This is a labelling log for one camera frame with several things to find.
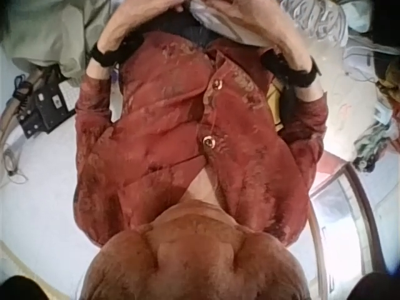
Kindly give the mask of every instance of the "neck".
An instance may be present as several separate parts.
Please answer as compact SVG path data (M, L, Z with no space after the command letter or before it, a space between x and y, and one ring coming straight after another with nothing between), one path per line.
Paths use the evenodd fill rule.
M207 167L193 179L179 202L196 199L223 208L224 201L218 193L218 180Z

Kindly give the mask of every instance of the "glass panel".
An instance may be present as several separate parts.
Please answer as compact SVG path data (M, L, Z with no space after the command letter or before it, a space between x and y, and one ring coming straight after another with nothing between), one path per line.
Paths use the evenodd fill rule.
M363 275L363 254L353 210L339 180L312 198L326 264L328 299L346 299Z
M319 299L317 257L309 222L307 222L299 239L293 245L289 246L288 249L303 268L308 281L311 299Z

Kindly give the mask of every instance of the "button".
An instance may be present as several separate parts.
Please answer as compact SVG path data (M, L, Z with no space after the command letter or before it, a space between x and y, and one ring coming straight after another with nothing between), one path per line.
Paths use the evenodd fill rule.
M208 148L215 148L215 139L212 136L206 136L204 139L202 139L202 143Z
M216 91L219 91L220 89L223 88L223 81L220 79L214 80L212 83L212 88L215 89Z

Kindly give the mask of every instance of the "yellow object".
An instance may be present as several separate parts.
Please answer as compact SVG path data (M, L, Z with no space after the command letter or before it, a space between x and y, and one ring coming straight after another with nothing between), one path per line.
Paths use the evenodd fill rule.
M266 95L267 103L269 105L269 108L271 109L272 117L274 118L276 131L279 131L283 128L283 124L281 122L281 117L279 114L279 100L281 98L282 89L282 84L277 79L274 79Z

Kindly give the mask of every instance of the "fabric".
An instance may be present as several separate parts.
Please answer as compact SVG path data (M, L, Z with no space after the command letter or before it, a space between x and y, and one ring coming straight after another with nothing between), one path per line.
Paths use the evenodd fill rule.
M343 9L330 0L278 0L296 26L309 38L345 46L348 25ZM268 47L270 42L250 29L239 26L202 0L190 1L193 16L207 28L237 43Z
M207 51L164 32L120 70L122 115L111 123L111 80L84 77L76 106L77 225L97 244L153 221L208 165L223 208L284 244L303 230L323 153L326 96L296 103L276 132L265 101L273 75L259 49L226 39Z
M26 72L30 64L59 64L64 76L80 78L109 15L109 0L14 0L1 46Z

